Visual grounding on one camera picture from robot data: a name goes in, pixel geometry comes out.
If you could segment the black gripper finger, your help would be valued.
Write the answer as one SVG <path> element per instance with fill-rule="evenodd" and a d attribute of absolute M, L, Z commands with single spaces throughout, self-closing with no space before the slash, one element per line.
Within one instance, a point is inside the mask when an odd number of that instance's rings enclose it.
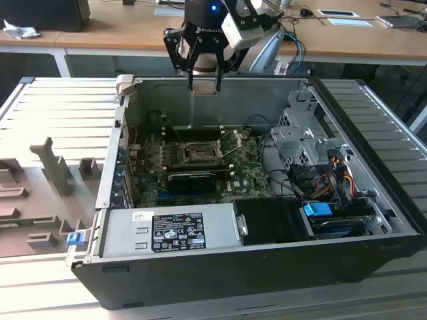
<path fill-rule="evenodd" d="M 246 57 L 249 49 L 240 49 L 233 51 L 232 56 L 225 60 L 224 50 L 229 45 L 228 40 L 225 37 L 218 39 L 218 45 L 216 46 L 216 59 L 218 63 L 218 75 L 216 79 L 216 93 L 221 91 L 221 82 L 224 74 L 230 71 L 237 71 Z"/>
<path fill-rule="evenodd" d="M 196 36 L 191 29 L 171 29 L 167 28 L 163 34 L 163 42 L 173 65 L 173 68 L 187 73 L 187 86 L 193 90 L 193 68 L 201 54 L 203 39 Z M 179 52 L 179 48 L 187 43 L 188 50 L 186 57 Z"/>

